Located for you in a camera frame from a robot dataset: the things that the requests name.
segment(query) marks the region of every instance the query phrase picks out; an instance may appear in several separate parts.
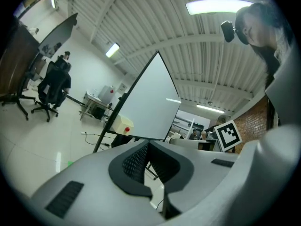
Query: tiled floor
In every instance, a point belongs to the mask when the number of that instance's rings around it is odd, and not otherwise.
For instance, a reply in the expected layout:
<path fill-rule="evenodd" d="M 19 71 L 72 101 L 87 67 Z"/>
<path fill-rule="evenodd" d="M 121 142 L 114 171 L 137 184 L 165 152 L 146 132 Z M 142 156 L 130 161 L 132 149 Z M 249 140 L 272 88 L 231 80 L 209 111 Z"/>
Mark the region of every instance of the tiled floor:
<path fill-rule="evenodd" d="M 31 89 L 24 94 L 38 98 Z M 22 100 L 21 104 L 29 113 L 28 121 L 17 105 L 0 107 L 0 164 L 12 187 L 31 197 L 43 183 L 65 169 L 68 161 L 92 153 L 94 145 L 86 143 L 81 132 L 100 134 L 103 123 L 89 116 L 80 121 L 80 105 L 69 99 L 58 108 L 59 116 L 53 115 L 49 123 L 45 112 L 31 114 L 38 107 L 32 100 Z M 97 139 L 95 135 L 87 136 L 90 143 Z M 108 144 L 112 141 L 107 137 L 103 140 Z M 145 184 L 154 193 L 152 205 L 157 206 L 163 199 L 162 183 L 145 172 Z"/>

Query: desk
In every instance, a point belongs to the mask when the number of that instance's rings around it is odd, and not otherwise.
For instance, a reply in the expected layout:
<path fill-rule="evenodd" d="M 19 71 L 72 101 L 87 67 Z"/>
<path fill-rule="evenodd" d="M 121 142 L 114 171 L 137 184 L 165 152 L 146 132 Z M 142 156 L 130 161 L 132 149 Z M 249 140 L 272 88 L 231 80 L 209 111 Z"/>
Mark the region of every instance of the desk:
<path fill-rule="evenodd" d="M 203 140 L 187 140 L 179 138 L 170 138 L 170 144 L 183 146 L 185 148 L 198 149 L 204 151 L 222 152 L 219 141 L 217 139 Z"/>
<path fill-rule="evenodd" d="M 104 109 L 108 109 L 112 111 L 112 109 L 109 108 L 105 103 L 103 103 L 98 97 L 93 96 L 88 91 L 86 92 L 86 96 L 88 98 L 88 103 L 86 104 L 87 108 L 85 111 L 80 111 L 80 121 L 84 117 L 84 115 L 88 113 L 91 106 L 95 104 L 101 105 Z"/>

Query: cable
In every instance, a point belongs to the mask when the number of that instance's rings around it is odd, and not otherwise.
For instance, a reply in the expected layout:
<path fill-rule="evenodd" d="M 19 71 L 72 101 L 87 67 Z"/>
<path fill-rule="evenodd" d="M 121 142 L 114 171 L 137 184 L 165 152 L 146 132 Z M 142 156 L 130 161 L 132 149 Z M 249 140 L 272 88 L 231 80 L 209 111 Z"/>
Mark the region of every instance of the cable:
<path fill-rule="evenodd" d="M 87 136 L 88 135 L 96 135 L 96 136 L 98 136 L 97 134 L 87 134 L 86 133 L 85 142 L 87 142 Z M 110 148 L 110 145 L 107 144 L 107 143 L 101 143 L 101 145 L 105 145 L 106 147 L 108 147 L 108 149 Z"/>
<path fill-rule="evenodd" d="M 90 144 L 90 145 L 96 145 L 96 143 L 90 143 L 90 142 L 87 142 L 88 144 Z"/>
<path fill-rule="evenodd" d="M 163 200 L 164 200 L 164 199 L 162 199 L 162 200 L 161 200 L 161 202 L 159 202 L 159 204 L 158 204 L 158 206 L 157 206 L 156 210 L 158 209 L 158 207 L 159 207 L 160 203 L 162 203 L 162 201 L 163 201 Z"/>
<path fill-rule="evenodd" d="M 86 133 L 86 135 L 95 135 L 95 136 L 100 136 L 100 135 L 98 135 L 98 134 L 94 134 L 94 133 L 93 133 L 93 134 L 87 134 L 87 133 Z"/>

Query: ceiling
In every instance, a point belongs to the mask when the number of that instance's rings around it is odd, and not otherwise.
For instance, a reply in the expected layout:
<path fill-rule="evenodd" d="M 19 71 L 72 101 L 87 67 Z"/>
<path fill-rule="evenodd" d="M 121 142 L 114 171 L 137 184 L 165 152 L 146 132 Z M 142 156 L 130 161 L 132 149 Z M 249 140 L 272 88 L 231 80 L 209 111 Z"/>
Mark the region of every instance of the ceiling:
<path fill-rule="evenodd" d="M 263 62 L 237 39 L 224 42 L 220 24 L 235 14 L 189 15 L 194 0 L 55 0 L 64 17 L 78 13 L 77 29 L 101 52 L 120 49 L 110 60 L 134 77 L 159 50 L 182 99 L 180 109 L 214 119 L 233 115 L 265 83 Z"/>

